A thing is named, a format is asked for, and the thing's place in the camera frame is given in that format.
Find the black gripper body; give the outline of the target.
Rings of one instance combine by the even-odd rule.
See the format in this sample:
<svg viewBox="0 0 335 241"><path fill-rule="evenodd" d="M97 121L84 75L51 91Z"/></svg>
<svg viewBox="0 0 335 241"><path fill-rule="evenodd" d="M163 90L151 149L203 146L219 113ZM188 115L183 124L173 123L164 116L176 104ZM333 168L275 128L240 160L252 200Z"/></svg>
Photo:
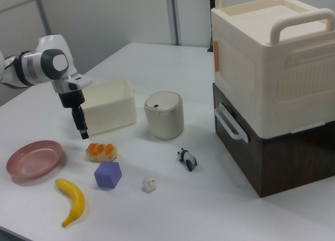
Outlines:
<svg viewBox="0 0 335 241"><path fill-rule="evenodd" d="M78 108L85 102L85 98L81 90L59 94L59 98L64 108Z"/></svg>

